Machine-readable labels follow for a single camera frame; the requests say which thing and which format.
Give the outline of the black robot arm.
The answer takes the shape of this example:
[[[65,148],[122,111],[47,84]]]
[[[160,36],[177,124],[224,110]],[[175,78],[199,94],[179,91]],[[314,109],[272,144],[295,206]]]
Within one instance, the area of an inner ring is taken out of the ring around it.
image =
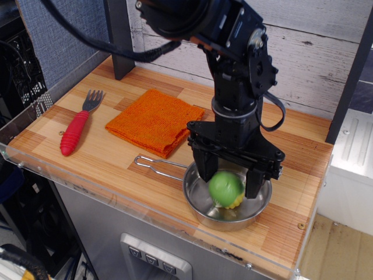
[[[137,1],[136,8],[158,35],[190,41],[206,55],[214,80],[214,121],[191,121],[189,145],[200,177],[208,181],[220,159],[247,170],[245,196],[278,179],[284,153],[262,131],[264,100],[284,109],[270,88],[277,68],[268,54],[262,18],[245,1]]]

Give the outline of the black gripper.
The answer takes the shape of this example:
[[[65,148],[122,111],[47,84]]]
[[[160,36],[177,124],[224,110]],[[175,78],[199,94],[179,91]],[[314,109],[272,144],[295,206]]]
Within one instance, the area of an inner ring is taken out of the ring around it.
[[[285,154],[261,133],[254,115],[244,121],[215,116],[215,121],[190,121],[188,145],[200,177],[209,181],[224,159],[248,169],[245,197],[257,197],[265,179],[279,179]]]

